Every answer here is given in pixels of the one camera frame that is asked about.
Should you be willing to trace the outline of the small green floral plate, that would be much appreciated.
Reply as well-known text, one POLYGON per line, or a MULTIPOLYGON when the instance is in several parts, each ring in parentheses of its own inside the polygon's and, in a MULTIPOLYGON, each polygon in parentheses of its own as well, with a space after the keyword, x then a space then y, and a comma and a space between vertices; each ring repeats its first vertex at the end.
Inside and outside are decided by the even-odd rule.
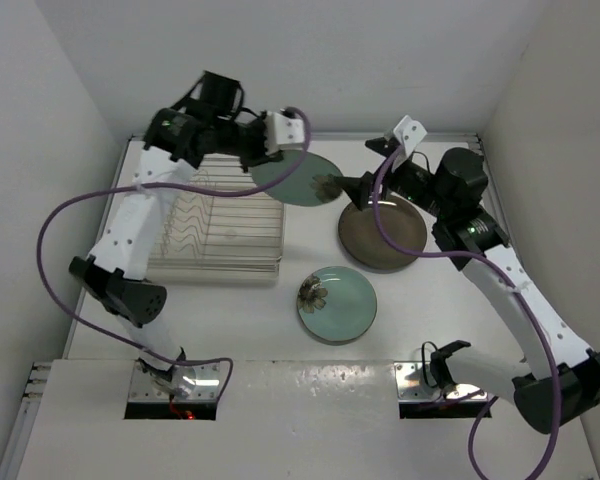
MULTIPOLYGON (((278 179, 301 157, 301 151, 289 150, 279 162, 270 162, 249 169, 257 186, 278 179)), ((282 203, 317 207, 337 200, 343 190, 335 178, 342 175, 339 168, 326 158, 307 153, 301 165, 284 181, 266 190, 266 193, 282 203)))

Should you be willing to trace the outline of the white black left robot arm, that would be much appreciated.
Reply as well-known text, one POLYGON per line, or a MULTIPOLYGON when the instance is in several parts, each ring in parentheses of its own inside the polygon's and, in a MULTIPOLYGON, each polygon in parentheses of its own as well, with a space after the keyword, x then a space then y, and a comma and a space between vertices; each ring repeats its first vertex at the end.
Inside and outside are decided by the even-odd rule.
POLYGON ((127 332, 122 342, 138 350, 142 369, 163 385, 192 368, 161 320, 166 289, 148 280, 149 260, 164 223, 181 192, 241 198, 259 188, 213 190, 192 179, 210 154, 238 158, 242 171, 279 163, 284 151, 305 146, 307 121, 291 107, 263 111, 250 122, 241 83, 206 71, 179 100, 156 112, 143 138, 143 150, 130 186, 111 223, 69 272, 127 332))

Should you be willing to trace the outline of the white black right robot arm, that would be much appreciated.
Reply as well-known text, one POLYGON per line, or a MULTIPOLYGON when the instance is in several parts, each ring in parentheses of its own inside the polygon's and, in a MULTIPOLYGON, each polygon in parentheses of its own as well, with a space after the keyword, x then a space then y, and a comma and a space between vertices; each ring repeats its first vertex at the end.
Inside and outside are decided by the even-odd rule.
POLYGON ((483 159, 467 148, 446 151, 436 170, 413 163, 414 140, 372 139, 385 154, 374 173, 338 176, 336 184, 359 209, 379 208, 381 194, 396 193, 432 215, 438 247, 492 305, 517 341, 526 362, 493 358, 456 340, 431 354, 438 388, 470 383, 514 405, 542 434, 600 404, 600 350, 579 337, 556 312, 521 265, 507 234, 481 201, 488 185, 483 159))

